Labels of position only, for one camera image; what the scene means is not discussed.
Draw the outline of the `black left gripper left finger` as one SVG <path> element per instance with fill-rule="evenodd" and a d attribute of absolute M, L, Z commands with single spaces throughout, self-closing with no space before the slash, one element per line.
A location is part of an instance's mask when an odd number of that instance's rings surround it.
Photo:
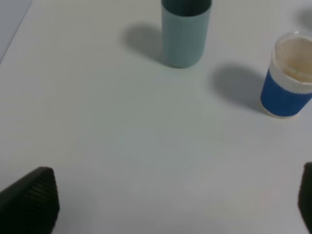
<path fill-rule="evenodd" d="M 60 210 L 54 170 L 38 167 L 0 193 L 2 234 L 50 234 Z"/>

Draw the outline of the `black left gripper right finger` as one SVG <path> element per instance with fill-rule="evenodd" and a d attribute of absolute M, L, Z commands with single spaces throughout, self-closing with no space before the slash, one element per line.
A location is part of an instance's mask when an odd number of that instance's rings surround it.
<path fill-rule="evenodd" d="M 304 165 L 298 195 L 298 208 L 308 232 L 312 233 L 312 163 Z"/>

